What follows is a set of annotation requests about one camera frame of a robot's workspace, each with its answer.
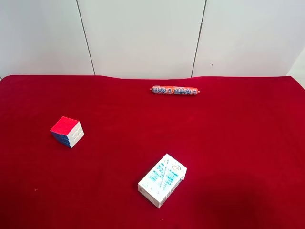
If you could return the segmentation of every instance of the rubik's cube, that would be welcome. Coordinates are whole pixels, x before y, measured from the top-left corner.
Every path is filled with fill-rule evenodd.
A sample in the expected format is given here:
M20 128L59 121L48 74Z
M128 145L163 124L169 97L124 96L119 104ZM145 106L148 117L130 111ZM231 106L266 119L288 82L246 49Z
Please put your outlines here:
M64 145L72 148L84 136L81 123L62 117L51 129L52 135Z

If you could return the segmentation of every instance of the sausage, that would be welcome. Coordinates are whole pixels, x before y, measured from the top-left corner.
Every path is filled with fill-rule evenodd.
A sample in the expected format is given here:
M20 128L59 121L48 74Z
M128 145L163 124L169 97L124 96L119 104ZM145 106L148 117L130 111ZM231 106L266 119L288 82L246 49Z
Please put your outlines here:
M156 94L197 95L200 91L195 87L153 86L151 91Z

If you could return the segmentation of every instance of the red tablecloth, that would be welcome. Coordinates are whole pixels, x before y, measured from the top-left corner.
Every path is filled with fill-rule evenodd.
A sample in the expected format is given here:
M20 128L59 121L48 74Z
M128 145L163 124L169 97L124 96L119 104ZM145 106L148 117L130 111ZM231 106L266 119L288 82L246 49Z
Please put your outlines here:
M73 149L50 134L62 116L84 129ZM137 183L166 153L187 173L158 209ZM6 77L0 228L304 229L305 90L291 77Z

